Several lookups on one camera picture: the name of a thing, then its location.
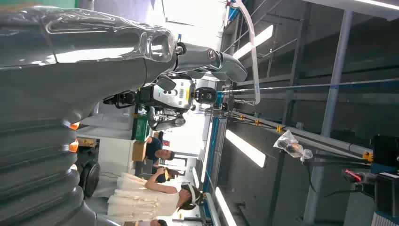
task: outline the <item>woman's hair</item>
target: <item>woman's hair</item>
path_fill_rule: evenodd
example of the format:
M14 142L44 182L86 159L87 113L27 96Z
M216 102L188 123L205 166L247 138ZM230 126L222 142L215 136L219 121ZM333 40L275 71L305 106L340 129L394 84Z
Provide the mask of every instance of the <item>woman's hair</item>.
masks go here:
M168 169L165 168L165 171L168 171L169 174L169 178L166 180L165 179L165 174L159 175L156 179L156 181L158 183L165 183L166 181L170 181L171 179L175 179L176 177L178 177L179 175L181 175L181 173L179 173L179 171L174 170L174 169Z
M169 174L168 181L170 181L170 179L175 179L176 177L178 177L179 175L181 175L181 173L179 173L179 171L174 170L174 169L165 168L165 170L167 170L167 171L168 171L168 174Z
M187 190L191 194L190 186L191 185L187 185L187 184L182 185L182 189ZM192 189L194 190L195 197L197 197L195 204L192 204L191 203L192 200L189 199L187 202L183 203L183 205L181 207L179 207L178 211L179 210L192 210L197 205L202 205L204 203L204 194L201 191L199 191L196 187L192 186Z
M167 224L166 221L164 221L164 220L158 220L158 223L159 223L161 226L168 226L168 224Z

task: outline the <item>white cable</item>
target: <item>white cable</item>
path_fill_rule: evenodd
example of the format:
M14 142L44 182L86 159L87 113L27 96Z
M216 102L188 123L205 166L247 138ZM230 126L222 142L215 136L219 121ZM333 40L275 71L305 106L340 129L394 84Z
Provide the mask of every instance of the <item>white cable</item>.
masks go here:
M254 77L254 91L255 91L254 104L257 105L261 101L261 94L259 91L258 59L256 57L254 24L252 23L251 15L249 14L248 10L245 8L241 0L236 0L236 2L231 3L231 7L240 9L248 25L249 42L251 43L252 75Z

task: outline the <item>plastic bag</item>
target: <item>plastic bag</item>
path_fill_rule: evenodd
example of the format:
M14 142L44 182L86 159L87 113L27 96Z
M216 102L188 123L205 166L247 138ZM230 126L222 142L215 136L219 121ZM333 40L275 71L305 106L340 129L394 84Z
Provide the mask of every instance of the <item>plastic bag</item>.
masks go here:
M277 139L273 147L283 149L293 158L301 158L301 161L305 161L305 159L311 159L313 157L312 151L303 149L302 145L298 143L289 130L287 130Z

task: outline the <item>orange light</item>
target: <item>orange light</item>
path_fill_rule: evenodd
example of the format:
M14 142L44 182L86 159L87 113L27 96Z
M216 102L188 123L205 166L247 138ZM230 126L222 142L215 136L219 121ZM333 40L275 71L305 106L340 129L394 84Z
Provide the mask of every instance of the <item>orange light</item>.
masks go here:
M79 125L80 125L80 121L77 122L77 123L71 124L71 125L69 126L69 128L71 128L71 129L73 129L73 130L77 130L77 129L79 128Z
M69 145L69 151L75 153L75 152L78 151L78 147L79 147L79 142L78 142L78 140L75 140L74 142L72 142L72 143Z

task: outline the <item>cardboard box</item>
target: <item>cardboard box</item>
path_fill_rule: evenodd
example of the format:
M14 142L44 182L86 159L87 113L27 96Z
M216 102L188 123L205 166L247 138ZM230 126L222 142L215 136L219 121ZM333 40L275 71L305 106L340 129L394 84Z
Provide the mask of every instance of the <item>cardboard box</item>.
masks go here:
M136 140L133 143L132 160L143 161L145 158L146 148L147 148L147 140L146 141Z
M82 147L95 147L97 142L95 139L78 139L79 146Z

